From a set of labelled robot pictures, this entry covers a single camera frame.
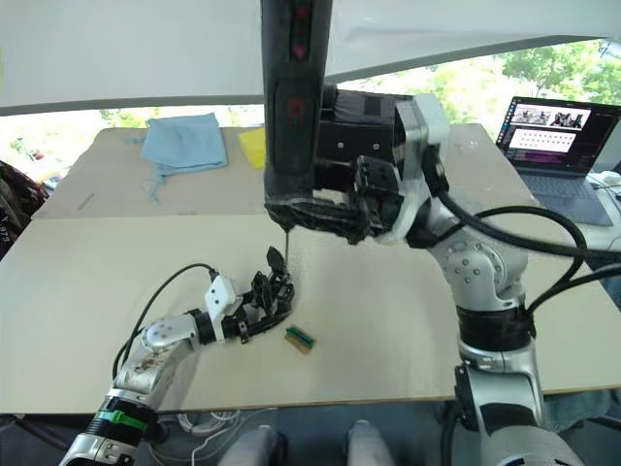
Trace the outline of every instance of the laptop screen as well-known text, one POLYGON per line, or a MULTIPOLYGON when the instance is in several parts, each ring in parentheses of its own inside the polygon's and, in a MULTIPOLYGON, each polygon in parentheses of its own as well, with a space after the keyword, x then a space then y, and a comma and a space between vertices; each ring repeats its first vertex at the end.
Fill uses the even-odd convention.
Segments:
POLYGON ((588 173, 621 107, 513 97, 496 146, 516 168, 588 173))

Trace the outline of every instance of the gray pants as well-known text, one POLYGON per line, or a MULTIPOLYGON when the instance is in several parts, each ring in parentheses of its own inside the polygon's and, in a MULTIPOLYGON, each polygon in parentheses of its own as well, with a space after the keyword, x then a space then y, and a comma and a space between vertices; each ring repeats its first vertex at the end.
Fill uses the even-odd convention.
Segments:
MULTIPOLYGON (((218 466, 268 466, 278 447, 278 434, 268 425, 245 432, 226 451, 218 466)), ((347 466, 394 466, 379 431, 358 420, 347 433, 347 466)))

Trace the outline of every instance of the blue towel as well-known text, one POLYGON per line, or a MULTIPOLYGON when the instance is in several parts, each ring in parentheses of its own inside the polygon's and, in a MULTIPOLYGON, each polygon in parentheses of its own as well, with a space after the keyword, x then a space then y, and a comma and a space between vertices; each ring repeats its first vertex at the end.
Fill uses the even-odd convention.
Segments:
POLYGON ((228 163, 214 114, 150 119, 141 155, 154 163, 156 178, 147 180, 153 183, 147 196, 154 201, 164 177, 224 167, 228 163))

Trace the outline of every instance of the laptop keyboard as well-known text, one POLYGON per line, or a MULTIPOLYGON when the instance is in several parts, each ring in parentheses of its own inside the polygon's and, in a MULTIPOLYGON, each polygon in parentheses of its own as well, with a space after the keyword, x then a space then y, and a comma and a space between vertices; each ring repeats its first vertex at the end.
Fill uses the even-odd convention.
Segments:
POLYGON ((538 177, 537 175, 521 175, 524 183, 533 191, 533 194, 573 197, 578 199, 597 199, 597 194, 586 185, 583 178, 552 178, 538 177))

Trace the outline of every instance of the laptop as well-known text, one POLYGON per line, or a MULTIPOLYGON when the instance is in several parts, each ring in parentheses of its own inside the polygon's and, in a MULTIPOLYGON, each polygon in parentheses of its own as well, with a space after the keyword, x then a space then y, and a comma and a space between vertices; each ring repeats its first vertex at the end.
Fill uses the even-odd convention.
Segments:
POLYGON ((611 226, 587 174, 620 118, 617 106, 513 97, 496 146, 547 209, 611 226))

